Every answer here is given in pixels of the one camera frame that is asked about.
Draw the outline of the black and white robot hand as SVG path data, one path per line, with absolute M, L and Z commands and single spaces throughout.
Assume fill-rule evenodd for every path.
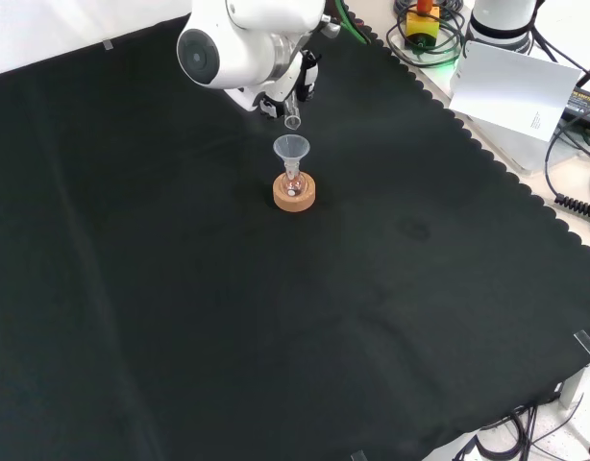
M 262 92 L 260 112 L 272 119 L 282 118 L 288 129 L 296 130 L 301 125 L 299 104 L 314 94 L 318 61 L 309 50 L 299 52 L 287 72 Z

